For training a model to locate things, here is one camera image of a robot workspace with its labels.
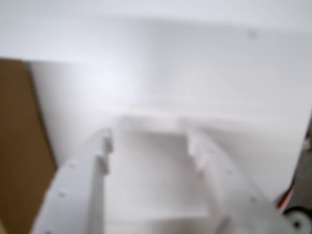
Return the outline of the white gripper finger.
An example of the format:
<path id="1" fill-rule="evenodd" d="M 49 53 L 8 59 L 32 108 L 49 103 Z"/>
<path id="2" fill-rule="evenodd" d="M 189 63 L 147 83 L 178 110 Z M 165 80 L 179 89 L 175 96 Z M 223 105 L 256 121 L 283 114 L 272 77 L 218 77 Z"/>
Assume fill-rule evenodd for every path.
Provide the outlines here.
<path id="1" fill-rule="evenodd" d="M 204 131 L 187 133 L 188 154 L 206 188 L 214 234 L 288 234 L 290 225 L 235 159 Z"/>
<path id="2" fill-rule="evenodd" d="M 104 184 L 113 151 L 112 132 L 91 136 L 53 177 L 33 234 L 103 234 Z"/>

